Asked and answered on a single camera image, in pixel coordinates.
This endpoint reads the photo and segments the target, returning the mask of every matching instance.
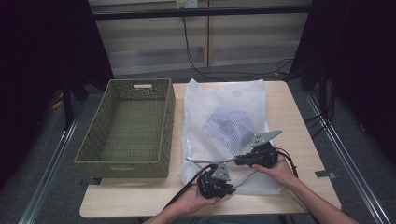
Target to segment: white cloth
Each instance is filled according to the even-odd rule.
[[[184,99],[183,164],[179,176],[189,182],[201,166],[192,161],[222,162],[251,151],[254,133],[269,132],[263,80],[224,85],[209,90],[191,80]],[[248,166],[227,163],[230,184],[240,194],[278,194],[280,186]]]

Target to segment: human hand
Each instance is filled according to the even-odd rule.
[[[259,164],[252,165],[252,168],[255,171],[271,176],[278,184],[286,189],[290,189],[293,185],[293,181],[297,179],[289,168],[285,157],[282,155],[278,156],[277,163],[271,169],[260,166]]]
[[[201,195],[196,181],[169,207],[176,208],[180,216],[192,214],[206,205],[213,205],[220,201],[219,197],[206,199]]]

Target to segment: forearm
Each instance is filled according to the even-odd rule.
[[[170,224],[181,217],[181,214],[172,206],[168,206],[157,216],[152,217],[145,224]]]
[[[354,219],[319,197],[298,178],[292,181],[289,189],[302,201],[319,223],[357,223]]]

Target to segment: wicker basket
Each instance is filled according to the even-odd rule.
[[[75,163],[96,178],[168,177],[174,115],[171,79],[110,80]]]

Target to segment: basket handle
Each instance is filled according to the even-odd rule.
[[[134,84],[135,89],[151,89],[152,84]]]
[[[136,170],[134,165],[109,165],[108,168],[114,171],[132,171]]]

